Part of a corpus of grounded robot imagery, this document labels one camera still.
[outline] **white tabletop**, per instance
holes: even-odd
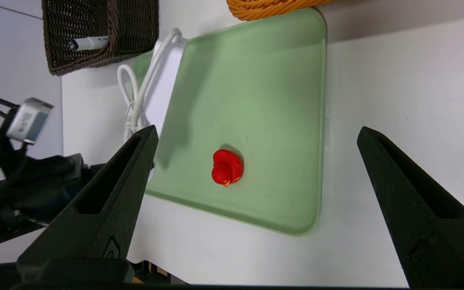
[[[188,283],[407,285],[356,138],[363,125],[381,131],[464,204],[464,1],[340,0],[320,10],[329,125],[319,222],[288,237],[145,196],[128,259]],[[162,0],[160,11],[161,31],[186,38],[239,23],[224,0]],[[65,154],[96,164],[121,147],[116,68],[62,78]]]

